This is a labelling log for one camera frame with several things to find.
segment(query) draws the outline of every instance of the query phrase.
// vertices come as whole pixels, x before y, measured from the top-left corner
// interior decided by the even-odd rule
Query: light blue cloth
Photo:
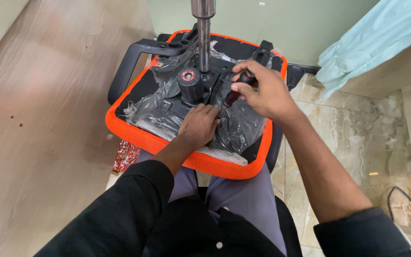
[[[323,98],[410,45],[411,0],[381,0],[320,55],[317,79],[326,87]]]

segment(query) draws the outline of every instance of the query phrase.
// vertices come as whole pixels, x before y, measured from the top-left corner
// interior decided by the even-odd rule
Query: clear plastic film
[[[217,41],[210,43],[210,58],[234,64],[244,61],[234,60],[223,53],[217,52],[213,47],[216,43]],[[157,59],[158,64],[152,66],[150,70],[153,72],[159,88],[155,93],[142,98],[137,103],[128,103],[128,108],[124,111],[129,124],[140,127],[168,141],[171,141],[177,135],[184,116],[164,110],[161,105],[164,99],[173,97],[180,92],[176,75],[184,67],[197,65],[195,59],[192,58],[197,53],[196,42],[180,56]],[[208,146],[200,149],[199,152],[245,166],[247,162],[240,154],[262,135],[266,119],[255,113],[245,101],[238,100],[229,108],[223,107],[222,99],[231,90],[234,75],[231,72],[223,73],[220,77],[223,83],[220,83],[217,85],[218,88],[214,89],[210,103],[220,109],[218,117],[221,123],[217,126],[214,139]]]

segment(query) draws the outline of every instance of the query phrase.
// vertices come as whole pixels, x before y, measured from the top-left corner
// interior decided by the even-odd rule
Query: orange mesh edge
[[[177,33],[181,32],[189,32],[189,30],[180,30],[174,32],[171,37],[169,38],[168,42],[170,42]],[[224,38],[230,38],[237,41],[244,42],[246,44],[258,46],[256,44],[233,38],[228,36],[223,36],[219,34],[214,34]],[[285,79],[286,75],[286,68],[287,62],[284,56],[280,55],[272,51],[276,55],[280,56],[283,59],[282,69],[280,74],[282,75],[283,79]],[[129,94],[129,92],[133,89],[133,87],[141,80],[142,76],[150,69],[152,65],[157,64],[158,56],[150,62],[150,64],[143,70],[142,73],[137,76],[137,78],[128,86],[125,92],[120,96],[120,98],[111,106],[111,108],[106,113],[106,125],[110,131],[112,131],[117,136],[123,138],[124,140],[137,145],[138,147],[152,153],[157,154],[161,149],[163,149],[169,142],[164,140],[160,137],[157,137],[149,132],[146,132],[142,129],[139,129],[135,126],[127,124],[125,121],[120,120],[115,115],[115,110],[119,107],[121,102],[124,98]],[[261,170],[262,166],[264,165],[264,161],[266,159],[266,155],[269,151],[270,143],[272,140],[272,121],[267,120],[266,127],[264,128],[263,138],[261,139],[261,144],[258,150],[258,155],[256,160],[252,163],[248,164],[247,166],[240,166],[235,163],[231,163],[228,161],[223,161],[211,157],[209,155],[201,154],[198,152],[194,152],[192,155],[188,157],[188,159],[183,163],[183,166],[189,167],[201,172],[205,172],[214,176],[222,177],[222,178],[229,178],[229,179],[247,179],[252,178],[258,174]]]

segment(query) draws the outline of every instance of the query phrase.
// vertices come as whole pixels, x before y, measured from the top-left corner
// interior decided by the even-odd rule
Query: black knob
[[[193,67],[186,67],[177,74],[182,97],[193,103],[198,101],[204,94],[204,88],[201,85],[201,74]]]

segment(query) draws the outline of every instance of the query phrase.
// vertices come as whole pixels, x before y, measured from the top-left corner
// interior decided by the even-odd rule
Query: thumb
[[[231,85],[231,89],[233,91],[237,91],[241,95],[245,96],[247,101],[248,100],[251,101],[251,98],[254,98],[257,95],[257,93],[255,91],[253,91],[253,88],[250,85],[248,85],[246,83],[243,83],[243,82],[233,83]]]

